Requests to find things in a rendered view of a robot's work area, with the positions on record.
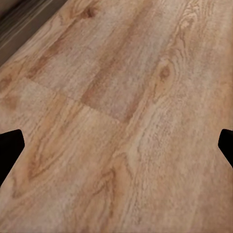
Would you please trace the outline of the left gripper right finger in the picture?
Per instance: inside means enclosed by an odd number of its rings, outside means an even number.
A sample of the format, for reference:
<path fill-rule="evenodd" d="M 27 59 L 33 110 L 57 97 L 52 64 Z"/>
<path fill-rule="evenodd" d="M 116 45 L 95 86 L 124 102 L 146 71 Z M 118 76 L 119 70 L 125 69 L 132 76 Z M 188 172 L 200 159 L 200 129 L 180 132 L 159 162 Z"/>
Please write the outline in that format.
<path fill-rule="evenodd" d="M 223 129 L 219 136 L 218 146 L 233 167 L 233 131 Z"/>

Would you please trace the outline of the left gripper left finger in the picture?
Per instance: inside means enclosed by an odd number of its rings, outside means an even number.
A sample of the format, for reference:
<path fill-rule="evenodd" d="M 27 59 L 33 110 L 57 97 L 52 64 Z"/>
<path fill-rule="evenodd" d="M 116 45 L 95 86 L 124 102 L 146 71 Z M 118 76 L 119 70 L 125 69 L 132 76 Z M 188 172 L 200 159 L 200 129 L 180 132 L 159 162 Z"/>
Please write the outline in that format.
<path fill-rule="evenodd" d="M 20 129 L 0 134 L 0 186 L 25 148 Z"/>

